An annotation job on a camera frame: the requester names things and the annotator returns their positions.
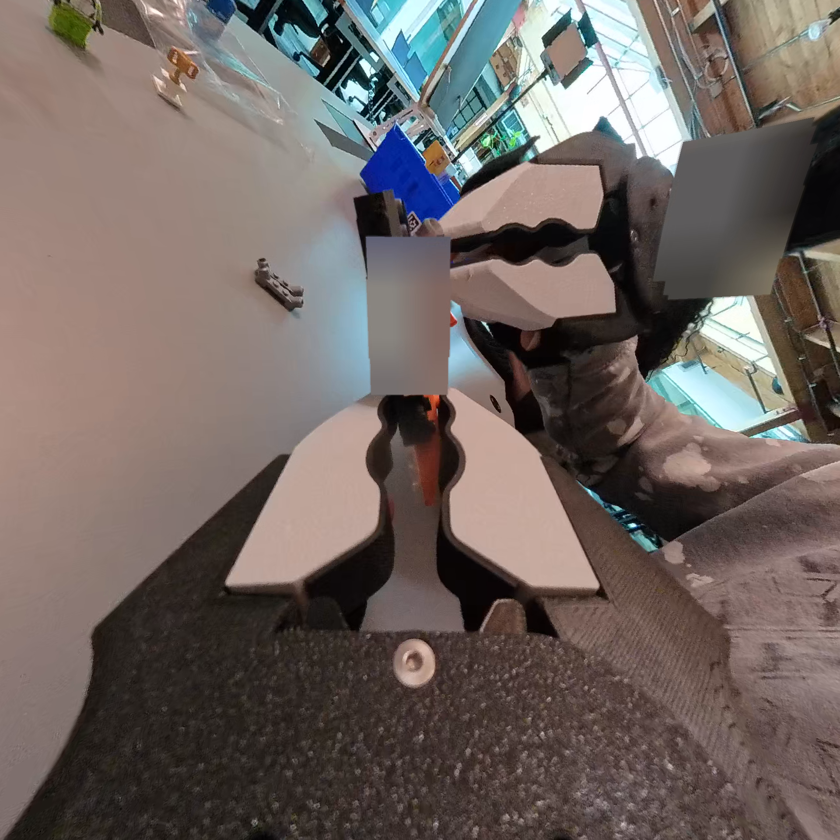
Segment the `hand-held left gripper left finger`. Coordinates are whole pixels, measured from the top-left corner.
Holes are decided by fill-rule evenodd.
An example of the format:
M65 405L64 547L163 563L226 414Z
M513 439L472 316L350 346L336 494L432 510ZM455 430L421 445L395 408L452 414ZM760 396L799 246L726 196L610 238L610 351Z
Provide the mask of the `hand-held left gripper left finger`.
M368 395L292 451L226 579L235 595L328 597L357 613L392 574L395 541L385 479L395 422Z

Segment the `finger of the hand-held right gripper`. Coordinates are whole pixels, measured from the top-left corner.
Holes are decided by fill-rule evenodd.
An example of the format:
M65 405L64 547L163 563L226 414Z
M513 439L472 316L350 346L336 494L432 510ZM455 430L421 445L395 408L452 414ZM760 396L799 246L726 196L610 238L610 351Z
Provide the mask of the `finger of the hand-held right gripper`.
M595 164L521 163L462 195L440 221L450 239L560 224L595 230L605 188Z
M451 299L465 317L523 331L616 312L616 287L598 256L576 256L563 266L491 259L453 268L450 279Z

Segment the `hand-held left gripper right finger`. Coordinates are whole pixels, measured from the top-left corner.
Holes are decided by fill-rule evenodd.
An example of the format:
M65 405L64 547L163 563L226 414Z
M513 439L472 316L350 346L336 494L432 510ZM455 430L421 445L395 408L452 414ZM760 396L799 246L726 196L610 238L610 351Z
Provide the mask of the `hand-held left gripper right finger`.
M538 450L462 392L437 409L437 575L463 614L601 590Z

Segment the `orange white lego car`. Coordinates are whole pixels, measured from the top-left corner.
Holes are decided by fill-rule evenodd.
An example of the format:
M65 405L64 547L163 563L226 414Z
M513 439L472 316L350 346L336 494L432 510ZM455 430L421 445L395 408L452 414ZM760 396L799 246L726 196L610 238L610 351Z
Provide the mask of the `orange white lego car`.
M424 504L438 498L438 409L448 387L451 313L448 241L418 238L419 223L392 190L353 201L363 251L371 393L384 396L413 451Z

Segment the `person's right forearm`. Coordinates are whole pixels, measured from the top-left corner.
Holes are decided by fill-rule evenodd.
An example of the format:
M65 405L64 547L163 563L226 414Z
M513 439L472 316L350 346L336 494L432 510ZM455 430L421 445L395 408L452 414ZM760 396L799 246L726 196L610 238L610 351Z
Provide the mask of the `person's right forearm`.
M686 554L838 551L835 444L748 437L681 413L641 375L636 340L528 378L562 462Z

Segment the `grey bumpy lego piece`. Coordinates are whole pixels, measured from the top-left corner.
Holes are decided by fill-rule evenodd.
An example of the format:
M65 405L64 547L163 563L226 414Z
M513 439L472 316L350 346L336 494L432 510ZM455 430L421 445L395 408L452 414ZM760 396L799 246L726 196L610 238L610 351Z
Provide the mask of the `grey bumpy lego piece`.
M267 291L289 312L300 309L304 305L303 288L280 278L266 258L257 260L255 283Z

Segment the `blue storage bin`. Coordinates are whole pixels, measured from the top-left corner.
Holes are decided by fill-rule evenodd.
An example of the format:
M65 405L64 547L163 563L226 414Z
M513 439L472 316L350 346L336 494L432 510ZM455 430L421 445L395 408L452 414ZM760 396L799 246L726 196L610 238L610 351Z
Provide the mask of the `blue storage bin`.
M421 152L397 125L365 163L360 178L369 193L392 191L413 227L428 219L441 220L460 198L450 178L428 170Z

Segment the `studio light panel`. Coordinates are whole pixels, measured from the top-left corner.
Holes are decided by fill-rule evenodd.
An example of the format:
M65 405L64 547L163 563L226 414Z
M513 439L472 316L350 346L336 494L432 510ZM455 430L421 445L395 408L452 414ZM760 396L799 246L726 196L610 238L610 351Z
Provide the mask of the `studio light panel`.
M588 13L574 19L572 12L564 14L542 37L541 60L554 86L568 89L592 66L589 49L598 36Z

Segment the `wooden desk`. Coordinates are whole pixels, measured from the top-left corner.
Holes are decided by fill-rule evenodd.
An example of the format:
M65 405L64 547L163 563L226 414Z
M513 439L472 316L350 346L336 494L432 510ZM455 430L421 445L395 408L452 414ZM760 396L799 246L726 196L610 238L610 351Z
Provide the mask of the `wooden desk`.
M383 123L413 103L342 2L258 2L249 24L368 123Z

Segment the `clear plastic bag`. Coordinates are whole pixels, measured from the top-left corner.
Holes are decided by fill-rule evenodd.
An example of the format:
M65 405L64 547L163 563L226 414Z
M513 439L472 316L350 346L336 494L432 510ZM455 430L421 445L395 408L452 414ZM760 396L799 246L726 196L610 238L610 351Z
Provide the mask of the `clear plastic bag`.
M255 132L291 150L301 143L298 120L278 90L249 59L232 30L233 2L138 1L152 43L161 57L159 75L169 48L195 60L199 73L185 80L183 110L194 98Z

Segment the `small gold trophy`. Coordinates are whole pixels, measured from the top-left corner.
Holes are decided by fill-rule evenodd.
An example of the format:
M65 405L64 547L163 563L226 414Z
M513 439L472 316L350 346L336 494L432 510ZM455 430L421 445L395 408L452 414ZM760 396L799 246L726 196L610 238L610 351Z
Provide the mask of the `small gold trophy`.
M169 105L183 110L186 94L185 80L194 81L200 71L195 60L177 47L169 48L165 55L166 66L159 75L152 76L157 95Z

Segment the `green minifigure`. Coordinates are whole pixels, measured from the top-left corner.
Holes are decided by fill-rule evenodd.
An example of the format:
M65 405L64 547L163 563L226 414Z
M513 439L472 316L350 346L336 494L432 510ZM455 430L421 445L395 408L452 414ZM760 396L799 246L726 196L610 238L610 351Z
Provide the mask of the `green minifigure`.
M84 50L91 32L104 35L101 2L53 1L48 24L55 35Z

